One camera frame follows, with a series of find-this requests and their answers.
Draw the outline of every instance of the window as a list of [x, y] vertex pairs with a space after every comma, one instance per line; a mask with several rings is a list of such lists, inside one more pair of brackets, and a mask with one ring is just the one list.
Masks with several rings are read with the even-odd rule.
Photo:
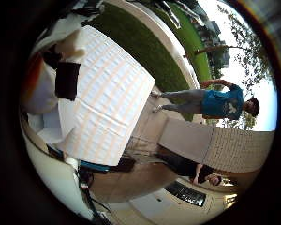
[[191, 203], [200, 207], [204, 205], [206, 199], [206, 194], [184, 186], [177, 181], [165, 187], [165, 190], [187, 203]]

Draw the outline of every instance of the dark hair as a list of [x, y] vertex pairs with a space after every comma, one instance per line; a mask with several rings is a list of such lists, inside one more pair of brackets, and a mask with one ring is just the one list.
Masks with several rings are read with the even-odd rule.
[[259, 114], [259, 101], [255, 97], [251, 97], [249, 101], [253, 102], [254, 104], [254, 111], [251, 112], [253, 117], [256, 117]]
[[216, 186], [218, 186], [221, 182], [222, 182], [222, 177], [221, 176], [217, 176], [218, 182], [216, 184]]

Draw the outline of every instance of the brick wall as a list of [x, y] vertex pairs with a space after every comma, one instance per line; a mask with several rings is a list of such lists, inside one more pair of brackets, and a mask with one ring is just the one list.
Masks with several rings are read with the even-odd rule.
[[246, 173], [259, 169], [271, 148], [273, 131], [215, 127], [203, 163], [218, 170]]

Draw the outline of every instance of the white sheet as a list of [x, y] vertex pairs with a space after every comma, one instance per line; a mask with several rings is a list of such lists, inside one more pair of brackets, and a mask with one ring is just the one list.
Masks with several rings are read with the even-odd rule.
[[155, 80], [110, 38], [90, 26], [82, 29], [87, 55], [78, 77], [76, 124], [57, 147], [77, 159], [115, 166]]

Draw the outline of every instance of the grass lawn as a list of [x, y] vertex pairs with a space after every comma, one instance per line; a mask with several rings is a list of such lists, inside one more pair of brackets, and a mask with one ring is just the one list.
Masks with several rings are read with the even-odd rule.
[[[89, 23], [132, 55], [155, 78], [163, 92], [189, 89], [185, 77], [158, 38], [124, 10], [105, 4], [105, 11]], [[183, 114], [192, 121], [193, 115]]]
[[151, 7], [147, 4], [145, 6], [151, 9], [170, 28], [182, 46], [184, 46], [185, 52], [188, 55], [193, 68], [195, 69], [198, 81], [201, 82], [211, 79], [207, 54], [202, 53], [198, 56], [194, 55], [195, 50], [203, 48], [203, 43], [200, 40], [200, 36], [198, 35], [196, 28], [175, 4], [168, 4], [172, 12], [180, 21], [180, 29], [176, 29], [168, 15], [160, 9]]

